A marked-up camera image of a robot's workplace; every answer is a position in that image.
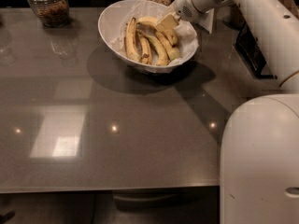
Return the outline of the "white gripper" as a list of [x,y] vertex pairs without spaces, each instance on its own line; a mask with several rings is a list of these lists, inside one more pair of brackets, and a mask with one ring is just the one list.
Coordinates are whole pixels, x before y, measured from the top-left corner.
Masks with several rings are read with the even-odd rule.
[[[184,20],[191,23],[198,23],[202,16],[202,0],[175,0],[173,3],[175,12]],[[155,29],[159,32],[174,29],[179,25],[174,14],[168,13],[160,18]]]

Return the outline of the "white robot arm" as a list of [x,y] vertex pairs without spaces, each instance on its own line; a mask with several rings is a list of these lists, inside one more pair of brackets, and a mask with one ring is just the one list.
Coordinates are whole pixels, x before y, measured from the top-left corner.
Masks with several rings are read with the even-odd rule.
[[299,224],[299,20],[278,0],[175,0],[169,11],[207,26],[234,2],[280,92],[245,102],[221,141],[220,224]]

